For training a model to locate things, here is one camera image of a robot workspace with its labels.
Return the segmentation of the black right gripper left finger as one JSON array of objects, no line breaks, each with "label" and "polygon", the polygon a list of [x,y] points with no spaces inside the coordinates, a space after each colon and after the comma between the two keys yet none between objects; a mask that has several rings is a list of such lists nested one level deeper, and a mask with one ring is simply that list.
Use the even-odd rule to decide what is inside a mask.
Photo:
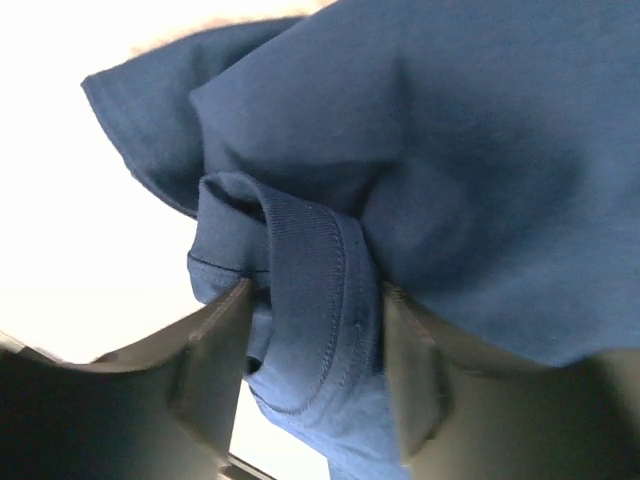
[{"label": "black right gripper left finger", "polygon": [[89,364],[1,339],[5,479],[223,479],[253,314],[240,281]]}]

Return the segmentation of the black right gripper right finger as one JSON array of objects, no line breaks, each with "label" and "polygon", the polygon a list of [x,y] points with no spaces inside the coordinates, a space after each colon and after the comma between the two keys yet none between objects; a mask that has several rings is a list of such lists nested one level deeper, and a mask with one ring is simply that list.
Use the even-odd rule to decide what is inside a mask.
[{"label": "black right gripper right finger", "polygon": [[394,287],[385,369],[403,464],[415,479],[635,479],[639,353],[562,368],[496,349]]}]

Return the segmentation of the navy blue t shirt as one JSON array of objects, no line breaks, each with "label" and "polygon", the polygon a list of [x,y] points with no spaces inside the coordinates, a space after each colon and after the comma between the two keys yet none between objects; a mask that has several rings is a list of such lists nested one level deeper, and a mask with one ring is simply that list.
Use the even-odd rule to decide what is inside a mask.
[{"label": "navy blue t shirt", "polygon": [[246,380],[334,479],[408,477],[382,282],[541,363],[639,343],[635,1],[339,1],[82,87],[196,299],[256,281]]}]

